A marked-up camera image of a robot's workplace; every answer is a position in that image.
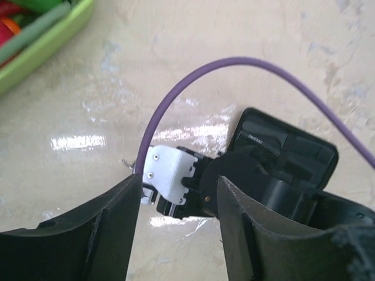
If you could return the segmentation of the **black zip tool case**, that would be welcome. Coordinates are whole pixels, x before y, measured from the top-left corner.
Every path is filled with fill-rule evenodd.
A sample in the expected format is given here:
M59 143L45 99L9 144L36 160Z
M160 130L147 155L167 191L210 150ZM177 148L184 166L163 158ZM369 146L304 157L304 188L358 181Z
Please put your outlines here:
M323 190L336 169L339 153L335 145L256 108L247 108L242 113L227 148L228 152L256 147L239 146L237 137L240 131L250 133L279 149L280 155L276 157L260 151L270 162L275 177L295 186L300 184Z

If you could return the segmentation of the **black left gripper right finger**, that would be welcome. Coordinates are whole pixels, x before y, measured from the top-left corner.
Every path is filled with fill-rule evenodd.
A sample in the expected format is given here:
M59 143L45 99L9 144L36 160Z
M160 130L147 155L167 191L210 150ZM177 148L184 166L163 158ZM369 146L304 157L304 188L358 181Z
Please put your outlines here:
M229 280L374 280L374 226L319 230L286 218L218 179Z

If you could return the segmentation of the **silver straight hair scissors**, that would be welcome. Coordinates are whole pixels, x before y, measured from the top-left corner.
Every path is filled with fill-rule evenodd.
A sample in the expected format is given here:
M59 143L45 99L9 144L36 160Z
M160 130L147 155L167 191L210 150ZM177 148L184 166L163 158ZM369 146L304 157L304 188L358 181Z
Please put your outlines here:
M137 162L136 160L133 161L132 163L127 162L125 159L122 160L122 163L123 163L128 169L130 169L130 171L131 171L132 173L135 173L136 162Z

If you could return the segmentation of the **black comb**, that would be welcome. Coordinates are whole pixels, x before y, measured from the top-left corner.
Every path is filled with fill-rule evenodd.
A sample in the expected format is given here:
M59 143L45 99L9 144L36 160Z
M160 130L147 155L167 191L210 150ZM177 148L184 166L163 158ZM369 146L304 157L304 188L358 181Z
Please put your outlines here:
M280 155L279 149L272 147L263 140L245 131L240 131L237 142L239 146L256 146L263 152L274 155L275 157Z

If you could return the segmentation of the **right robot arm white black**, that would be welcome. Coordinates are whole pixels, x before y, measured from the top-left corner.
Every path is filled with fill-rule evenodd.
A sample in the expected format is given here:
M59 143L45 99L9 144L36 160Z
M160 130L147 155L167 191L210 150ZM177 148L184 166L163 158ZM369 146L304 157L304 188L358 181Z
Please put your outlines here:
M315 188L297 187L276 177L259 149L248 148L225 153L215 159L195 154L195 173L184 177L189 190L184 205L160 198L158 213L183 219L219 217L217 180L226 177L245 195L276 213L316 229L326 230L343 224L374 224L374 211L353 201Z

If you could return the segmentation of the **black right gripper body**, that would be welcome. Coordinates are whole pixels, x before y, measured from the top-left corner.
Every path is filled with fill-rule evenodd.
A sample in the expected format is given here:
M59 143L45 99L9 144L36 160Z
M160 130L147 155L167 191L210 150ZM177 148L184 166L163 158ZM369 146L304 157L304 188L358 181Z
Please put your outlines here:
M194 176L184 177L182 184L188 188L189 192L185 194L186 202L184 205L172 204L160 195L160 199L156 210L166 216L173 218L187 218L187 217L214 217L218 218L216 195L210 195L200 186L203 172L205 172L213 161L213 158L207 157L201 153L192 151L183 146L176 147L184 152L187 152L198 158L198 162L194 164L196 168Z

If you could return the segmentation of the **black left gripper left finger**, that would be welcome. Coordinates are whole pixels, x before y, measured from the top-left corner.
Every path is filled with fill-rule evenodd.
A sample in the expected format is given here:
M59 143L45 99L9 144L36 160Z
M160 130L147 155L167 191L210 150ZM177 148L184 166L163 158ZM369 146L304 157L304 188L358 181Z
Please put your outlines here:
M1 280L125 280L141 196L132 174L35 229L1 233Z

